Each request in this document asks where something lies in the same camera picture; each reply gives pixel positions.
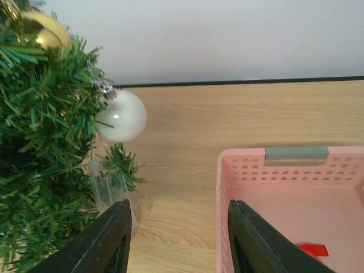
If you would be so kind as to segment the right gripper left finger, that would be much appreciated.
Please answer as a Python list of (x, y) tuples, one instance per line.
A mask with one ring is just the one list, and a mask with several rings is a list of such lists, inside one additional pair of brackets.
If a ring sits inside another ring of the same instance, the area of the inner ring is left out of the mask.
[(126, 272), (131, 228), (129, 200), (117, 201), (77, 238), (29, 272)]

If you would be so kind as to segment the red ribbon bow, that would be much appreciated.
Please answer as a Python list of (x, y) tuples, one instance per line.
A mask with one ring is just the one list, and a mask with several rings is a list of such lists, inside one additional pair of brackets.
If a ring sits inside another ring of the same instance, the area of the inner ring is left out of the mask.
[(321, 257), (328, 257), (329, 253), (325, 245), (303, 243), (298, 244), (298, 248), (310, 255), (315, 260), (320, 260)]

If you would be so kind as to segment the small green christmas tree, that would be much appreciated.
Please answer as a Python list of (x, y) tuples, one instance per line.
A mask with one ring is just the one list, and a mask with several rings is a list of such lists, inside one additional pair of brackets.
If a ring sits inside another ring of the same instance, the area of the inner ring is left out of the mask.
[(99, 216), (88, 171), (101, 160), (137, 192), (135, 154), (107, 146), (95, 117), (106, 109), (99, 48), (19, 42), (1, 15), (1, 271), (28, 272)]

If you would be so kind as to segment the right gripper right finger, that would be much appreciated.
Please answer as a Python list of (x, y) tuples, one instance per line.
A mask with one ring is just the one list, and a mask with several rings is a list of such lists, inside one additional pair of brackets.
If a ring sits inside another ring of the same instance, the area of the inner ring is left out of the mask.
[(243, 201), (229, 203), (229, 241), (233, 272), (333, 272)]

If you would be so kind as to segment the white ball ornament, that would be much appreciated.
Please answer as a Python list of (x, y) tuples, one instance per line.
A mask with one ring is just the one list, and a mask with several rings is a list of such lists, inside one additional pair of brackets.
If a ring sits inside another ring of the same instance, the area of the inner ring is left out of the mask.
[(95, 120), (104, 140), (125, 143), (143, 132), (147, 123), (147, 111), (138, 96), (128, 90), (106, 86), (100, 101), (106, 104), (106, 109), (99, 112)]

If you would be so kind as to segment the clear battery box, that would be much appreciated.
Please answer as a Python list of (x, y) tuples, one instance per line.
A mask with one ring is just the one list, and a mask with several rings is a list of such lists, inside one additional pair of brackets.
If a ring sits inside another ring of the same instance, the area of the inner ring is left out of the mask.
[(117, 201), (129, 200), (132, 230), (136, 230), (140, 221), (140, 194), (130, 192), (122, 172), (108, 171), (101, 160), (91, 160), (87, 166), (99, 214), (107, 211)]

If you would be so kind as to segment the pink plastic basket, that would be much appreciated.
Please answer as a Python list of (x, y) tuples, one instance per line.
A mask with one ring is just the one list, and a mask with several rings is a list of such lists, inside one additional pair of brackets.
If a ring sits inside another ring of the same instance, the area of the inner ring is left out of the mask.
[(232, 272), (228, 207), (242, 200), (295, 244), (325, 245), (335, 272), (363, 271), (363, 147), (229, 149), (216, 183), (216, 267)]

